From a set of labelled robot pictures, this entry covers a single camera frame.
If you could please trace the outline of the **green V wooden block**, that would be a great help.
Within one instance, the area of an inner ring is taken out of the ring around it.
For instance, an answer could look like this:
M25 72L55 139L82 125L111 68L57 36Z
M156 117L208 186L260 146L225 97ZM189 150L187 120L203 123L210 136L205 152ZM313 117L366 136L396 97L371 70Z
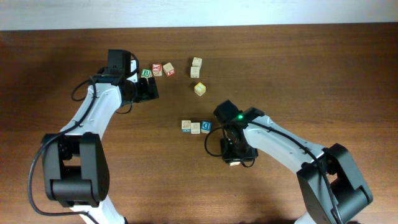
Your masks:
M201 133L201 123L191 123L190 130L192 134Z

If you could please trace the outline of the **red E wooden block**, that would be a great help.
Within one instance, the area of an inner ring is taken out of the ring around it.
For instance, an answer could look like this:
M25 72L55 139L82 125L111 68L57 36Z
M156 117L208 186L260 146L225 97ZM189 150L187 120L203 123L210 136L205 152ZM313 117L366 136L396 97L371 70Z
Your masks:
M240 161L233 161L229 163L229 166L239 166L239 165L241 165Z

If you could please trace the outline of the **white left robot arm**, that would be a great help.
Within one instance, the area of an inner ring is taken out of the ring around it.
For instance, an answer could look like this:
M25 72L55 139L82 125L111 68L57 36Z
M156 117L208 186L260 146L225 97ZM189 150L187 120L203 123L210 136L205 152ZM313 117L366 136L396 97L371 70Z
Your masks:
M109 198L110 175L102 137L113 114L124 105L159 97L155 78L96 75L72 120L43 137L45 194L86 223L126 223Z

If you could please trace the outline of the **ice cream picture wooden block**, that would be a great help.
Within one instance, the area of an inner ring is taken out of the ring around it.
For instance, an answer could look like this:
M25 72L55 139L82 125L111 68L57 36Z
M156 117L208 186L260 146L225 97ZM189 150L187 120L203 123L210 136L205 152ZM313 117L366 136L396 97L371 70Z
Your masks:
M212 122L211 121L202 121L201 122L201 132L208 134L211 131Z

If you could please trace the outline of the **wooden block number 8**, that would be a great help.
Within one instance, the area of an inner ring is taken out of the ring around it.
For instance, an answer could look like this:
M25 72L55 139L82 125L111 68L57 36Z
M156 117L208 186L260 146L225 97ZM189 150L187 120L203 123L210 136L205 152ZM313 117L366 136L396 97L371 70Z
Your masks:
M190 120L182 120L181 130L183 133L190 133L191 132L191 121Z

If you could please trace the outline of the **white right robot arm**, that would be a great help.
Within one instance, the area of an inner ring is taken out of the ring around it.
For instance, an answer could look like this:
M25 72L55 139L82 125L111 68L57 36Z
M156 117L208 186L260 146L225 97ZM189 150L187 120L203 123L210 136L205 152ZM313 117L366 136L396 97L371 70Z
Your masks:
M263 111L241 111L230 101L217 106L214 115L227 132L220 141L225 162L249 167L263 151L296 174L307 210L297 223L348 223L373 202L351 153L341 144L306 141Z

